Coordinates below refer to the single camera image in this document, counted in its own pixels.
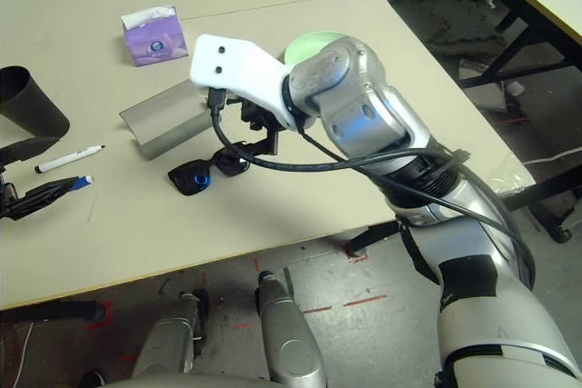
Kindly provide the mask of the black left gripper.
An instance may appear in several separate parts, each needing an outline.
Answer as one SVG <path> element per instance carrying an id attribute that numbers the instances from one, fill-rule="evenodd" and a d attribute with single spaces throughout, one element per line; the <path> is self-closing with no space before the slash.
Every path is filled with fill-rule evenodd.
<path id="1" fill-rule="evenodd" d="M 58 137 L 33 137 L 1 148 L 1 163 L 26 161 L 42 154 L 59 141 Z M 76 178 L 66 178 L 37 186 L 19 197 L 15 186 L 5 180 L 1 169 L 1 218 L 19 220 L 39 211 L 71 191 Z"/>

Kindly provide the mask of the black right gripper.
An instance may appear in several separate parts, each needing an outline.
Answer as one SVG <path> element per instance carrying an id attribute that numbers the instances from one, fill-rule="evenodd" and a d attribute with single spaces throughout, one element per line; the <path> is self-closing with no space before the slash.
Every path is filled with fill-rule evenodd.
<path id="1" fill-rule="evenodd" d="M 252 131 L 267 130 L 266 137 L 260 141 L 249 143 L 246 141 L 232 142 L 231 149 L 238 156 L 277 155 L 278 133 L 280 123 L 276 117 L 266 109 L 243 98 L 241 100 L 241 120 Z"/>

